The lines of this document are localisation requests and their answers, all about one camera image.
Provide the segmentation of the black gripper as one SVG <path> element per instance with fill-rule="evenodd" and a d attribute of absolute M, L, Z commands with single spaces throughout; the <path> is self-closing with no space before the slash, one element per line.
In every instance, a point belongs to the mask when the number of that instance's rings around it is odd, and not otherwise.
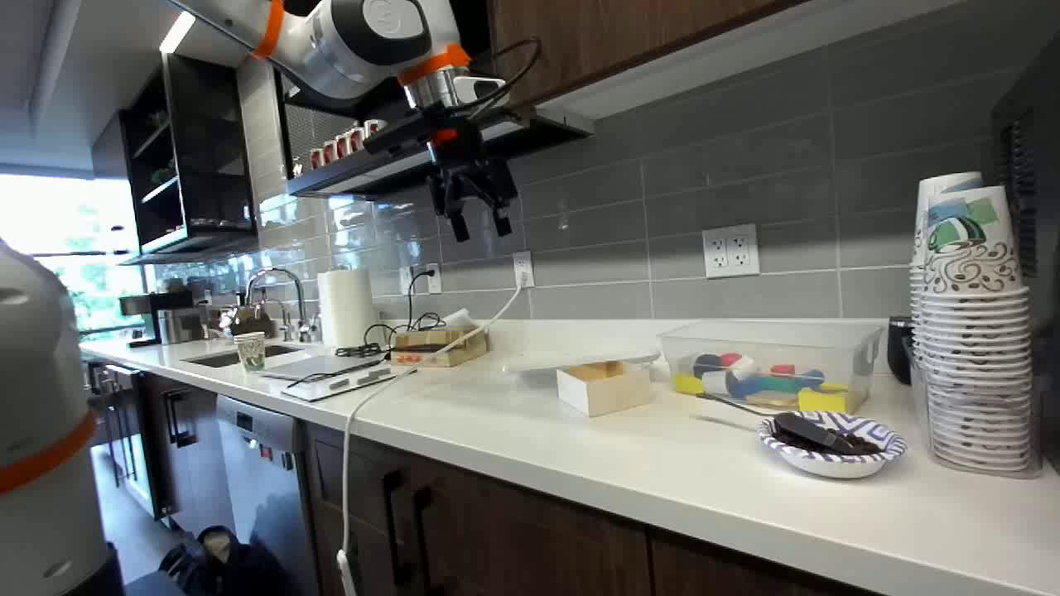
<path fill-rule="evenodd" d="M 377 153 L 419 143 L 429 153 L 430 199 L 446 216 L 458 243 L 468 243 L 463 203 L 482 199 L 490 209 L 494 232 L 510 235 L 507 207 L 518 199 L 514 177 L 504 155 L 494 155 L 482 125 L 454 110 L 429 106 L 373 137 Z"/>

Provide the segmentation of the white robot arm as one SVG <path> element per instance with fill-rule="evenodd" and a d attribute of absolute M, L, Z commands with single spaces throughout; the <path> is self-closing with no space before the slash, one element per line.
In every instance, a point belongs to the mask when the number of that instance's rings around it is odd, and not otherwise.
<path fill-rule="evenodd" d="M 514 177 L 483 143 L 482 117 L 510 81 L 478 74 L 449 0 L 317 0 L 293 12 L 284 0 L 171 0 L 214 33 L 277 67 L 325 110 L 358 112 L 394 84 L 409 112 L 364 138 L 368 153 L 419 143 L 429 158 L 434 211 L 458 243 L 470 238 L 463 203 L 490 209 L 510 235 Z"/>

